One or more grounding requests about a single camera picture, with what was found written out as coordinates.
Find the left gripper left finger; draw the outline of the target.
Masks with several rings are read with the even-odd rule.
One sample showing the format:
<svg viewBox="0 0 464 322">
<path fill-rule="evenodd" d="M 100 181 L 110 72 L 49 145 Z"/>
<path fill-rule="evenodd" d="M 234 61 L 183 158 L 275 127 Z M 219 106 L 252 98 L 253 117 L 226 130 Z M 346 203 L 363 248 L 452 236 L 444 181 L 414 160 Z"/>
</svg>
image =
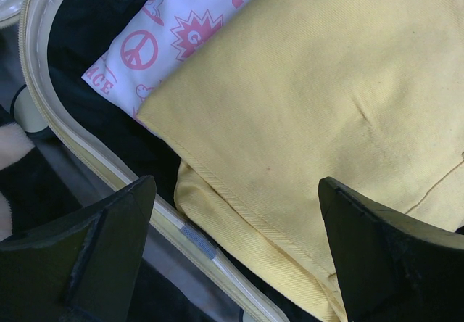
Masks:
<svg viewBox="0 0 464 322">
<path fill-rule="evenodd" d="M 1 242 L 2 321 L 125 321 L 156 184 L 113 195 Z"/>
</svg>

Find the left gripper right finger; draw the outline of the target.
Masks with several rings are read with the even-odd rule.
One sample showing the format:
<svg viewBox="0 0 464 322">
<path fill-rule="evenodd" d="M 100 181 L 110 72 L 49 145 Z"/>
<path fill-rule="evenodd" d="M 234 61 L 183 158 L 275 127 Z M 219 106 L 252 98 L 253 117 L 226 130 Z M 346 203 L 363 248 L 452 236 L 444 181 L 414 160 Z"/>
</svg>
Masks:
<svg viewBox="0 0 464 322">
<path fill-rule="evenodd" d="M 318 196 L 349 321 L 463 320 L 463 235 L 331 177 Z"/>
</svg>

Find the yellow pants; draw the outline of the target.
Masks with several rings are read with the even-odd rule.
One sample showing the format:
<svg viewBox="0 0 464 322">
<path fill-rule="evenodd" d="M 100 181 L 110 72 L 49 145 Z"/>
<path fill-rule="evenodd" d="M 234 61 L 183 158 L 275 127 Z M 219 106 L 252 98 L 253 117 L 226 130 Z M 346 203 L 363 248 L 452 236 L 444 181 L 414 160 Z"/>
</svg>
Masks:
<svg viewBox="0 0 464 322">
<path fill-rule="evenodd" d="M 301 309 L 345 321 L 320 179 L 463 224 L 463 0 L 252 0 L 138 118 L 181 158 L 181 212 Z"/>
</svg>

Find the white pink printed garment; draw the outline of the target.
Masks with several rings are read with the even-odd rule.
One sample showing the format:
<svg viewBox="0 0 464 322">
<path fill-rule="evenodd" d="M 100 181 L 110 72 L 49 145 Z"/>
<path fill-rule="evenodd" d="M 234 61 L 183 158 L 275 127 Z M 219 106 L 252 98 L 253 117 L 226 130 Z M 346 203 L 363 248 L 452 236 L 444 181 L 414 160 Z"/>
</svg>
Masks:
<svg viewBox="0 0 464 322">
<path fill-rule="evenodd" d="M 131 118 L 151 92 L 251 0 L 147 0 L 82 79 Z"/>
</svg>

